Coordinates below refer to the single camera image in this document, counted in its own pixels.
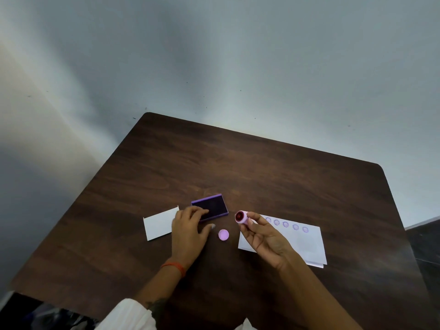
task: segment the forearm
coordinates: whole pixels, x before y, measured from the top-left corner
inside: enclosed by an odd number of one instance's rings
[[[153,318],[158,320],[181,277],[179,269],[175,266],[164,266],[133,299],[151,310]]]
[[[297,253],[279,273],[310,330],[361,329]]]

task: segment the hand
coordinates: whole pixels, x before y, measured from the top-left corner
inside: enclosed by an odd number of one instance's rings
[[[248,225],[241,223],[240,230],[256,253],[270,265],[281,271],[289,265],[292,257],[300,257],[289,241],[260,214],[247,212],[247,216],[249,217]]]
[[[179,262],[185,270],[194,263],[205,246],[209,232],[215,224],[206,225],[201,233],[197,231],[198,222],[209,210],[197,206],[178,211],[172,224],[172,255],[170,261]]]

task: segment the wooden table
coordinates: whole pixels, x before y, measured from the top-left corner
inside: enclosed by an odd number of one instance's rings
[[[365,329],[434,329],[436,316],[382,168],[318,150],[146,113],[14,278],[19,293],[102,319],[171,255],[143,217],[222,193],[231,212],[179,283],[163,329],[303,329],[277,274],[237,249],[233,213],[321,227],[313,268]],[[230,237],[217,238],[220,229]]]

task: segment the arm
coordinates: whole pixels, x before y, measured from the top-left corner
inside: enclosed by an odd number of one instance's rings
[[[286,238],[262,216],[248,212],[240,230],[252,248],[280,274],[311,330],[361,330]]]
[[[178,211],[172,224],[172,255],[167,262],[177,262],[186,270],[194,263],[205,246],[209,232],[214,224],[206,225],[201,233],[197,226],[203,214],[208,210],[197,206],[187,207]],[[158,320],[165,303],[173,293],[182,275],[175,266],[164,266],[133,298],[145,308],[151,310],[152,316]]]

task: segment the paper sheet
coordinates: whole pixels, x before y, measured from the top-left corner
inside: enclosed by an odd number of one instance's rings
[[[289,241],[292,248],[311,266],[324,267],[327,264],[321,229],[317,226],[283,220],[262,215],[270,224]],[[255,252],[242,233],[239,238],[239,249]]]
[[[176,216],[179,206],[175,209],[170,209],[168,211],[149,216],[143,219],[143,224],[145,226],[146,239],[151,241],[159,236],[171,233],[171,223]]]

